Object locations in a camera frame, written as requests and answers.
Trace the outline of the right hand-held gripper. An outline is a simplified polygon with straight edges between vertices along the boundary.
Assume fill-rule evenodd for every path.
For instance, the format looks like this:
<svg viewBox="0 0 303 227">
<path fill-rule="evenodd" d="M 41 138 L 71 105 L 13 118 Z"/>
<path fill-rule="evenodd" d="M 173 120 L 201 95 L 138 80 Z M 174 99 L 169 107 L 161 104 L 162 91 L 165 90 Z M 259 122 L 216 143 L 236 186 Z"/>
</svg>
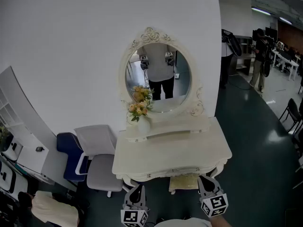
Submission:
<svg viewBox="0 0 303 227">
<path fill-rule="evenodd" d="M 217 180 L 204 175 L 198 177 L 198 186 L 202 197 L 216 195 L 221 190 Z M 208 217 L 224 214 L 229 206 L 227 194 L 225 193 L 203 199 L 201 203 L 201 209 Z"/>
</svg>

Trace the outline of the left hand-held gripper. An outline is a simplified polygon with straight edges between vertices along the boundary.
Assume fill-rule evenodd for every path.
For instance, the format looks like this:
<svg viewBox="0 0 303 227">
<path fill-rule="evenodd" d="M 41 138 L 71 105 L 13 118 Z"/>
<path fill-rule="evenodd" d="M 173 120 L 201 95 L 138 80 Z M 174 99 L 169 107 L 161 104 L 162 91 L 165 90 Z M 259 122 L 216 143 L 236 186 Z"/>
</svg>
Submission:
<svg viewBox="0 0 303 227">
<path fill-rule="evenodd" d="M 145 206 L 145 187 L 137 185 L 125 195 L 125 203 L 121 210 L 121 223 L 125 227 L 143 227 L 149 214 Z"/>
</svg>

